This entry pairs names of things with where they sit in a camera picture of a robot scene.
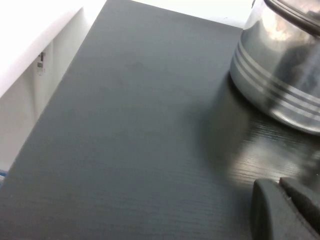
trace gray surface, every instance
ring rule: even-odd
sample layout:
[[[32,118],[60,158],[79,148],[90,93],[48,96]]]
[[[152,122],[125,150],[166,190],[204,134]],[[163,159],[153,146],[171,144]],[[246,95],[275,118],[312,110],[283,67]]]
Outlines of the gray surface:
[[[250,239],[257,177],[313,185],[318,139],[230,83],[241,30],[108,0],[0,190],[0,239]]]

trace wood grain texture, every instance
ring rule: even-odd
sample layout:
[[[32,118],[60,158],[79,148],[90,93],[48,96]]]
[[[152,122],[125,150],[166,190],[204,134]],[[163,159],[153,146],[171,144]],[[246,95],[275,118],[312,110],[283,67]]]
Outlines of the wood grain texture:
[[[319,141],[234,88],[240,34],[108,0],[0,189],[0,239],[250,239],[254,178],[313,184]]]

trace kettle lid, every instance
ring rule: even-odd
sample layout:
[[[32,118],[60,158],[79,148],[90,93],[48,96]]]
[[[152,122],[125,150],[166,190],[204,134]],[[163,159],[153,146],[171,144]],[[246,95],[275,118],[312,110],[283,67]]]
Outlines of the kettle lid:
[[[264,0],[289,22],[320,36],[320,0]]]

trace shiny metal surface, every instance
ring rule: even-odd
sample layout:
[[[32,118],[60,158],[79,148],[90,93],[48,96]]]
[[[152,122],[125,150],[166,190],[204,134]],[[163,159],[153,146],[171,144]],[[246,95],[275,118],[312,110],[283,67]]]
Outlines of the shiny metal surface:
[[[292,177],[320,191],[319,136],[258,111],[229,74],[217,92],[204,131],[207,156],[216,171],[240,188],[251,186],[257,178]]]
[[[320,134],[320,39],[256,2],[230,73],[259,109],[302,131]]]

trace metal pot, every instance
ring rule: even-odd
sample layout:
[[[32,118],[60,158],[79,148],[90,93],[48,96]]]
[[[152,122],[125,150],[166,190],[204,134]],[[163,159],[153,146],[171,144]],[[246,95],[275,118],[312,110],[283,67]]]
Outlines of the metal pot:
[[[320,2],[257,0],[230,66],[242,94],[294,128],[320,135]]]

